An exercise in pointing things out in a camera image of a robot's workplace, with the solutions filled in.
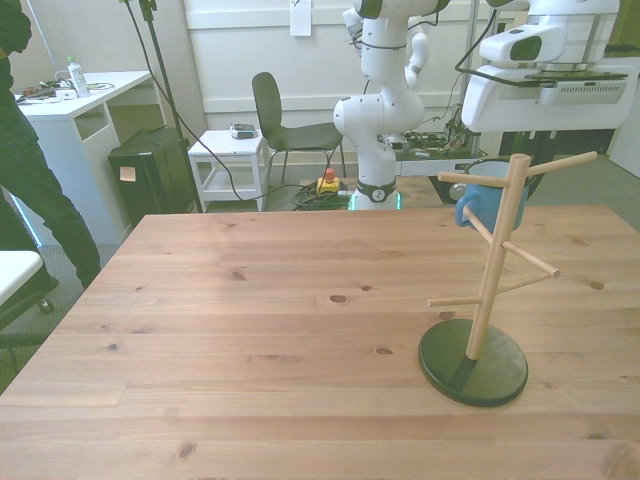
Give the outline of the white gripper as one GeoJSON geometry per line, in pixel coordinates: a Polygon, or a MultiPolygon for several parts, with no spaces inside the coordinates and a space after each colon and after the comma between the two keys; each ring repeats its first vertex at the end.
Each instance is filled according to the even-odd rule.
{"type": "MultiPolygon", "coordinates": [[[[474,76],[466,91],[462,121],[473,132],[617,128],[631,111],[638,67],[629,63],[598,63],[593,71],[624,77],[566,80],[521,88],[474,76]]],[[[518,132],[517,153],[529,156],[531,166],[549,162],[550,133],[518,132]]],[[[538,174],[530,179],[528,198],[542,178],[543,174],[538,174]]]]}

